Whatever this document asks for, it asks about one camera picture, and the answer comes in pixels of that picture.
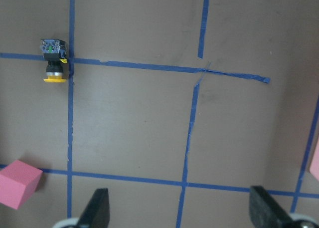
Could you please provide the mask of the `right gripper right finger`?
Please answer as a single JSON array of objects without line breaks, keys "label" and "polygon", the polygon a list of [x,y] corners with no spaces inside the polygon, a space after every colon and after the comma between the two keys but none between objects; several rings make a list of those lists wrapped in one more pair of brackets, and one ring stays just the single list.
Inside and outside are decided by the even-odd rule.
[{"label": "right gripper right finger", "polygon": [[262,186],[251,186],[249,217],[255,228],[289,228],[292,218]]}]

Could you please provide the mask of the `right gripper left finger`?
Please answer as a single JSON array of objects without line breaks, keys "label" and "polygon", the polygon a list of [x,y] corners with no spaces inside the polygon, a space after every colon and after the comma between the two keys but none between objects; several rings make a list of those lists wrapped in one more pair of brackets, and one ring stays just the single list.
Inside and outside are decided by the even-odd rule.
[{"label": "right gripper left finger", "polygon": [[110,204],[107,188],[96,189],[81,214],[78,228],[107,228],[110,222]]}]

